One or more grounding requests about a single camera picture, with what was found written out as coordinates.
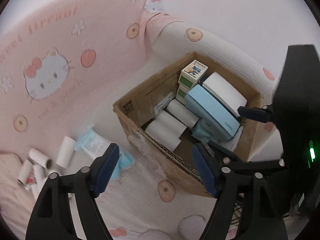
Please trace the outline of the white paper roll tube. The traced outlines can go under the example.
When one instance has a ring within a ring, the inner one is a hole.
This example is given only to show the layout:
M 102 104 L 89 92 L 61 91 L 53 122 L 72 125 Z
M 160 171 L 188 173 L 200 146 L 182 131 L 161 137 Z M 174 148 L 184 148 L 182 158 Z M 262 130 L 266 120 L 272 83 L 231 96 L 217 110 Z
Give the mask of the white paper roll tube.
M 167 106 L 167 111 L 189 129 L 192 129 L 200 119 L 176 99 L 171 100 Z
M 52 166 L 52 160 L 35 148 L 29 150 L 29 158 L 46 169 Z
M 153 120 L 145 129 L 145 132 L 171 151 L 174 151 L 181 143 L 177 135 L 157 120 Z
M 22 164 L 22 167 L 17 176 L 18 182 L 25 185 L 28 182 L 29 174 L 31 173 L 32 169 L 33 169 L 32 162 L 26 159 Z
M 34 177 L 39 190 L 43 187 L 43 180 L 45 178 L 44 169 L 41 165 L 35 164 L 33 165 Z
M 49 170 L 49 171 L 48 171 L 48 176 L 50 177 L 51 174 L 53 174 L 53 173 L 57 173 L 59 176 L 62 176 L 61 171 L 59 171 L 58 169 L 51 169 L 51 170 Z
M 161 111 L 155 116 L 155 120 L 166 126 L 176 136 L 180 137 L 187 127 L 166 111 Z
M 70 137 L 64 136 L 62 144 L 57 154 L 56 163 L 62 168 L 67 168 L 73 156 L 76 141 Z

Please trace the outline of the small white red tube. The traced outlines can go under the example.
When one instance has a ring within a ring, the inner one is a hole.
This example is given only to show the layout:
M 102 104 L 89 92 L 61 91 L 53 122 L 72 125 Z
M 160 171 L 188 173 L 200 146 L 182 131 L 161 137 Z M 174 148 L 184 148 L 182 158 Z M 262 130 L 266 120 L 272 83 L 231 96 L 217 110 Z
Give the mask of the small white red tube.
M 34 177 L 34 172 L 31 171 L 31 172 L 29 173 L 29 176 L 28 176 L 28 178 L 27 178 L 27 181 L 26 181 L 24 187 L 25 187 L 26 190 L 30 190 L 30 189 L 31 189 L 31 186 L 34 185 L 34 184 L 36 184 L 35 177 Z

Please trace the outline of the white flat box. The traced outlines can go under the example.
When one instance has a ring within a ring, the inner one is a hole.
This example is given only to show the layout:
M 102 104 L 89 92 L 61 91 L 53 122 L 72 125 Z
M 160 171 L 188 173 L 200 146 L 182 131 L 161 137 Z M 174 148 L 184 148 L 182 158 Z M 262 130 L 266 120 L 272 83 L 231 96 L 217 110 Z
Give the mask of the white flat box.
M 234 116 L 240 116 L 238 108 L 245 107 L 246 98 L 217 72 L 204 80 L 202 86 L 217 98 Z

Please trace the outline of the light blue Lucky box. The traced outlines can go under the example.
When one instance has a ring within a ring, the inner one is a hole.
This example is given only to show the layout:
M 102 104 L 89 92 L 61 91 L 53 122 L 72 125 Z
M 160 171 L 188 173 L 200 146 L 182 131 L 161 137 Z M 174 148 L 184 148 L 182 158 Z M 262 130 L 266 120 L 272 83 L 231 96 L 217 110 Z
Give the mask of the light blue Lucky box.
M 201 118 L 200 124 L 216 140 L 228 141 L 236 134 L 238 120 L 202 86 L 196 85 L 186 96 L 185 106 Z

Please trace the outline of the teal tissue pack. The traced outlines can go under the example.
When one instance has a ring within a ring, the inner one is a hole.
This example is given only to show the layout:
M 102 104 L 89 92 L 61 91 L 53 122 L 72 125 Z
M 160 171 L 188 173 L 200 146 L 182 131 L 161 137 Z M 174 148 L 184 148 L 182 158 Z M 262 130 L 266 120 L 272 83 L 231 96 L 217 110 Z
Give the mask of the teal tissue pack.
M 214 137 L 212 135 L 212 133 L 210 133 L 208 130 L 206 130 L 203 126 L 202 126 L 203 120 L 200 119 L 197 124 L 193 127 L 192 129 L 192 136 L 201 141 L 201 142 L 216 142 L 216 143 L 220 143 L 222 142 L 221 140 L 217 139 L 216 137 Z

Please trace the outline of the cartoon printed carton box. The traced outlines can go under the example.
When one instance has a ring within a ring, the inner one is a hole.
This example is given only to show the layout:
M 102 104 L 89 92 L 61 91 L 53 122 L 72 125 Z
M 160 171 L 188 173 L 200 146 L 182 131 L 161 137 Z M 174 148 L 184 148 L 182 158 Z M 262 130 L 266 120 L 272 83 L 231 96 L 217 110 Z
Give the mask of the cartoon printed carton box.
M 178 83 L 190 90 L 199 83 L 207 70 L 208 66 L 194 60 L 181 70 Z

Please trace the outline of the green white carton box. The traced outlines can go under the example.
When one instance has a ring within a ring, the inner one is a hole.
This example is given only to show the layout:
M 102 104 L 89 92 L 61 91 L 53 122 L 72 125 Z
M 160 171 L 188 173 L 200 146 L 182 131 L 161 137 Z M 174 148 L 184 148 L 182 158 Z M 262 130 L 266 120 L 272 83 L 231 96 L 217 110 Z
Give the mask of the green white carton box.
M 189 89 L 183 87 L 182 85 L 179 85 L 177 93 L 176 93 L 176 100 L 179 101 L 181 104 L 185 105 L 185 96 L 188 94 Z

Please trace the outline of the light blue tissue pack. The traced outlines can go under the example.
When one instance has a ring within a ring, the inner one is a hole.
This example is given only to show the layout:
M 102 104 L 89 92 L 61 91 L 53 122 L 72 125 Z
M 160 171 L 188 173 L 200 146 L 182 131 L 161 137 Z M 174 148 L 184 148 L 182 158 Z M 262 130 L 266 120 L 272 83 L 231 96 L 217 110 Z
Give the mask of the light blue tissue pack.
M 102 156 L 107 148 L 112 144 L 112 141 L 100 136 L 92 128 L 82 135 L 74 146 L 75 151 L 84 151 L 93 160 Z M 133 155 L 125 148 L 119 146 L 119 160 L 114 168 L 111 179 L 118 180 L 120 175 L 128 170 L 135 163 Z

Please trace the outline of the pink Hello Kitty sofa cover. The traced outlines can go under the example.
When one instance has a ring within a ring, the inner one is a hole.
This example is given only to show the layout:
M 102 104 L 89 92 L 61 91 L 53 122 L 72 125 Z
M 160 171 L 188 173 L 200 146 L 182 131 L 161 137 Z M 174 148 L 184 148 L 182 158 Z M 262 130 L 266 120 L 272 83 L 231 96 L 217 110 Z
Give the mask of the pink Hello Kitty sofa cover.
M 24 163 L 35 148 L 48 171 L 70 174 L 93 159 L 75 151 L 57 165 L 64 136 L 92 128 L 128 150 L 135 163 L 111 179 L 97 205 L 113 239 L 199 239 L 215 199 L 169 180 L 156 159 L 127 139 L 114 103 L 167 66 L 196 52 L 235 71 L 271 102 L 275 73 L 214 33 L 166 13 L 162 0 L 56 0 L 1 37 L 1 152 Z M 1 180 L 1 216 L 25 239 L 40 190 Z

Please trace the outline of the brown cardboard box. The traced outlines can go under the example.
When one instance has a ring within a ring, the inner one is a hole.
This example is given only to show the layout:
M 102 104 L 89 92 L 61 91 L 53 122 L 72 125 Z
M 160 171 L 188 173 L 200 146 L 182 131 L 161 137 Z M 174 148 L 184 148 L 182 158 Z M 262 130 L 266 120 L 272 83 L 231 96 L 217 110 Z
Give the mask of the brown cardboard box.
M 226 79 L 245 97 L 249 107 L 261 106 L 261 94 L 239 74 L 192 52 L 129 91 L 114 103 L 113 110 L 135 149 L 155 158 L 169 180 L 191 194 L 207 197 L 191 157 L 196 143 L 191 131 L 200 119 L 176 100 L 180 73 L 194 60 L 206 65 L 208 74 L 217 73 Z

